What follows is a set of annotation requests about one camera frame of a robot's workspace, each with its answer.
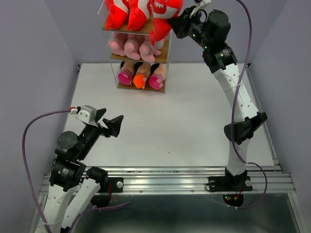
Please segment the red shark plush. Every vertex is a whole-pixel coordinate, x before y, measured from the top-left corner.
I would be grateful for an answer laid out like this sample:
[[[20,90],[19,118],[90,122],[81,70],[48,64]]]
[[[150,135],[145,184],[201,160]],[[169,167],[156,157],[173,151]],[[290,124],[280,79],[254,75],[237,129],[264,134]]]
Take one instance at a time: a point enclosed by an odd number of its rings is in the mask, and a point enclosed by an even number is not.
[[[177,17],[182,9],[183,0],[152,0],[153,29],[150,31],[150,41],[157,50],[162,47],[162,41],[170,33],[171,26],[167,20]]]

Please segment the pink pig plush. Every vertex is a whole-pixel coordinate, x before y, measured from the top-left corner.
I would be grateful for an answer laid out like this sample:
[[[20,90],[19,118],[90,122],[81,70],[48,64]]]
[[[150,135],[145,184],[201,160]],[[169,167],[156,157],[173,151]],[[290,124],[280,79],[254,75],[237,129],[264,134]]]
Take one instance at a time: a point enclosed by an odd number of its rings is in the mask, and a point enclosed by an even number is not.
[[[124,45],[126,41],[127,41],[127,34],[113,32],[111,38],[109,39],[108,46],[114,55],[124,57],[125,56]]]
[[[133,60],[139,60],[139,48],[144,41],[144,37],[138,34],[128,34],[128,38],[124,44],[125,55]]]
[[[139,53],[141,59],[147,63],[154,63],[156,56],[161,55],[161,51],[157,50],[156,47],[151,44],[150,37],[148,35],[144,36],[144,42],[139,48]]]

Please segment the red fish plush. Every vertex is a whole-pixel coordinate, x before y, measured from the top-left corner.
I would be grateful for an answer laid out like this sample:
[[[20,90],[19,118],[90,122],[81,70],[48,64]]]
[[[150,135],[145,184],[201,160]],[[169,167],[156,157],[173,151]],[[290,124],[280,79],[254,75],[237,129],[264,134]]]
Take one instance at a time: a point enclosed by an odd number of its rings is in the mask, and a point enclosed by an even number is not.
[[[152,3],[152,0],[129,0],[129,31],[138,31],[145,25],[153,13]]]
[[[129,15],[129,2],[127,0],[106,0],[108,17],[105,30],[117,30],[127,20]]]

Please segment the boy doll pink shorts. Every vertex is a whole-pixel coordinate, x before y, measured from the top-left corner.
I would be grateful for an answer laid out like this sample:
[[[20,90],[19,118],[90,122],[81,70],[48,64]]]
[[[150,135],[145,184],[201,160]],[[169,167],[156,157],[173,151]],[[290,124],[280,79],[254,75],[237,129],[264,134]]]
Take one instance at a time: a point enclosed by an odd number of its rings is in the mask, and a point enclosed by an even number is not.
[[[123,85],[132,85],[135,73],[135,62],[122,61],[118,80]]]

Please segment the boy doll orange shorts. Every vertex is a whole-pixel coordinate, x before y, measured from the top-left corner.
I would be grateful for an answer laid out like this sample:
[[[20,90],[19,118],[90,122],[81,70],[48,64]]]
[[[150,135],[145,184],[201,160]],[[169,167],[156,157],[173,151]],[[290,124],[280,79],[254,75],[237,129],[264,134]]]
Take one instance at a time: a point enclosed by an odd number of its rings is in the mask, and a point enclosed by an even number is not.
[[[137,69],[134,76],[134,85],[138,89],[144,89],[148,78],[151,75],[151,65],[147,62],[142,63],[142,65]]]

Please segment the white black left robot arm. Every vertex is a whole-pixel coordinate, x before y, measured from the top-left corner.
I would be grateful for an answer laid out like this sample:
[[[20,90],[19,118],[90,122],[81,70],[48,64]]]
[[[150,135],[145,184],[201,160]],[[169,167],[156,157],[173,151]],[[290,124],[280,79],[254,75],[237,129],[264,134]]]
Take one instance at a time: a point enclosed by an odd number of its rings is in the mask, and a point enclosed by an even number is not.
[[[43,210],[45,219],[39,222],[37,233],[69,233],[96,193],[110,196],[123,191],[123,178],[110,178],[106,170],[87,168],[81,162],[100,136],[117,137],[120,133],[124,116],[108,120],[103,118],[105,112],[105,108],[97,110],[88,105],[70,108],[69,113],[85,127],[79,135],[66,131],[57,139]]]

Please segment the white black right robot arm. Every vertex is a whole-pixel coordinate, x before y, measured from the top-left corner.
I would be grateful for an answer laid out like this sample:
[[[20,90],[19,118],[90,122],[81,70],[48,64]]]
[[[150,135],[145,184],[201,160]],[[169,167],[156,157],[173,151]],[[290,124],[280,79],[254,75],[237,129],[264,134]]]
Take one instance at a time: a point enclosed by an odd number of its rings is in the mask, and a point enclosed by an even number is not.
[[[237,65],[236,56],[227,45],[226,38],[231,29],[228,16],[219,10],[191,16],[194,7],[187,8],[178,16],[168,19],[177,38],[190,37],[203,49],[203,59],[210,72],[219,82],[232,109],[231,123],[224,127],[229,140],[228,163],[224,176],[208,178],[209,192],[251,191],[252,184],[247,175],[247,151],[254,132],[267,120],[252,102]]]

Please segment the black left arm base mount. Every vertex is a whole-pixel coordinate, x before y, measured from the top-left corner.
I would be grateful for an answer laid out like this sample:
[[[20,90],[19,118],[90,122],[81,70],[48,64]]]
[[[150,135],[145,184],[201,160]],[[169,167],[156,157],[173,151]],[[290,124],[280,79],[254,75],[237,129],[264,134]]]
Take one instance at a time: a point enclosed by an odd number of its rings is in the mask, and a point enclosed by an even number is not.
[[[123,192],[124,178],[109,177],[104,187],[95,194],[90,203],[93,207],[107,207],[112,201],[112,195]]]

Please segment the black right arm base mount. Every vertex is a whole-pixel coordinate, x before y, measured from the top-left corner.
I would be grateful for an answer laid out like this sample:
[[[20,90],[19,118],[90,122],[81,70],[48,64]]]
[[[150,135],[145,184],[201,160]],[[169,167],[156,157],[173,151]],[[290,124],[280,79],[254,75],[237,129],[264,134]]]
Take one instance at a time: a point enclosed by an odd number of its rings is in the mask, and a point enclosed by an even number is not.
[[[209,192],[224,192],[223,200],[225,204],[239,208],[244,202],[243,192],[253,190],[247,170],[240,175],[233,176],[225,169],[224,176],[210,176],[207,178],[205,190]]]

